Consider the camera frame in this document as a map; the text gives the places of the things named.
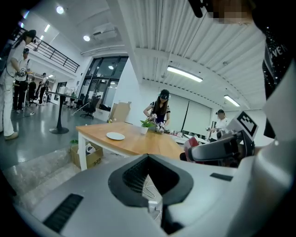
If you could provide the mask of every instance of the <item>black top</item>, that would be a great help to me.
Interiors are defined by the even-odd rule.
[[[253,20],[266,36],[265,58],[262,63],[266,100],[281,82],[294,57],[295,45],[292,39],[295,38],[290,35],[294,31],[292,29],[294,25],[293,21],[288,19],[291,16],[284,3],[276,6],[265,3],[253,10]],[[268,120],[266,120],[264,135],[270,138],[275,137]]]
[[[153,114],[153,113],[155,113],[155,104],[156,104],[156,102],[152,102],[151,103],[151,105],[152,105],[152,111],[151,111],[151,113]],[[166,116],[166,114],[167,113],[170,113],[171,112],[171,108],[170,108],[170,106],[169,105],[167,105],[167,108],[166,108],[166,113],[165,114],[160,114],[160,113],[157,113],[156,115],[157,115],[157,119],[156,119],[156,122],[157,123],[160,123],[160,122],[164,122],[165,121],[165,116]]]

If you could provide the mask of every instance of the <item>white pot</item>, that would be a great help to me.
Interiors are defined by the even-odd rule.
[[[146,134],[147,130],[148,130],[148,128],[141,127],[141,134]]]

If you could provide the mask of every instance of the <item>white plate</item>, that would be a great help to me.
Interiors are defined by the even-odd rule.
[[[113,140],[123,140],[125,139],[125,136],[118,133],[118,132],[108,132],[106,134],[106,136],[110,139],[113,139]]]

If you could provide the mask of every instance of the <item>potted plant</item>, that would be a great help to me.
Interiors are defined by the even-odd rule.
[[[154,126],[154,124],[151,123],[150,121],[148,121],[148,119],[146,119],[145,121],[140,120],[140,122],[142,123],[142,126],[141,126],[141,134],[146,134],[148,128]]]

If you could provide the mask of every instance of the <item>table leg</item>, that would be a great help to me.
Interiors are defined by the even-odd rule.
[[[56,128],[51,128],[49,130],[51,133],[54,133],[54,134],[64,134],[64,133],[69,132],[69,129],[62,127],[62,123],[61,123],[61,112],[62,112],[62,106],[63,106],[63,103],[65,102],[65,99],[66,99],[65,96],[60,95],[59,118],[57,120]]]
[[[87,169],[85,146],[86,146],[85,138],[82,136],[80,132],[78,132],[78,148],[79,148],[79,161],[80,161],[81,171]]]

